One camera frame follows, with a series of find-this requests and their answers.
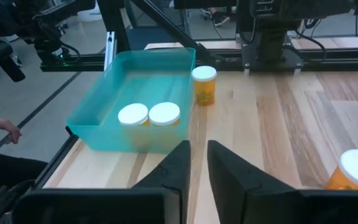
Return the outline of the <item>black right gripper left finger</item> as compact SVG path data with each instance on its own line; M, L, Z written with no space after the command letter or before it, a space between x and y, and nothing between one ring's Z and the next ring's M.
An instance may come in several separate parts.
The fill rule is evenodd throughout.
M38 189L24 195L13 223L185 223L191 146L182 141L129 189Z

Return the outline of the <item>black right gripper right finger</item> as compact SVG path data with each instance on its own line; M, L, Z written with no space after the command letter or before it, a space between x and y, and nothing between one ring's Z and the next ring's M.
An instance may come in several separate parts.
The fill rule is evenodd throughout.
M358 190L295 189L215 140L208 170L221 223L358 223Z

